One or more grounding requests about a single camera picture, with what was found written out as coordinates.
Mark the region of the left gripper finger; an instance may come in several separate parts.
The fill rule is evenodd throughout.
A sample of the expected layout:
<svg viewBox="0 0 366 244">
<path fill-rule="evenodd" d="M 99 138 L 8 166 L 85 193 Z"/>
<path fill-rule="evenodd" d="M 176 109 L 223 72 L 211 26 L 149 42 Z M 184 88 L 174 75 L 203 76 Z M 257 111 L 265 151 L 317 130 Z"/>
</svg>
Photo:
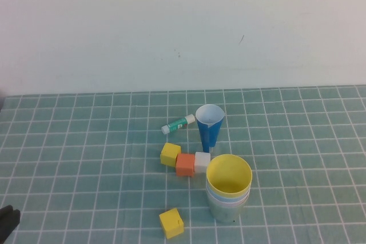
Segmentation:
<svg viewBox="0 0 366 244">
<path fill-rule="evenodd" d="M 11 234 L 11 216 L 13 214 L 13 211 L 14 210 L 12 205 L 7 205 L 1 208 L 1 243 L 4 243 L 8 236 Z"/>
<path fill-rule="evenodd" d="M 11 232 L 14 231 L 14 229 L 17 228 L 17 226 L 20 223 L 20 219 L 21 219 L 21 212 L 16 209 L 13 211 L 13 219 L 12 219 L 12 223 L 11 223 Z"/>
</svg>

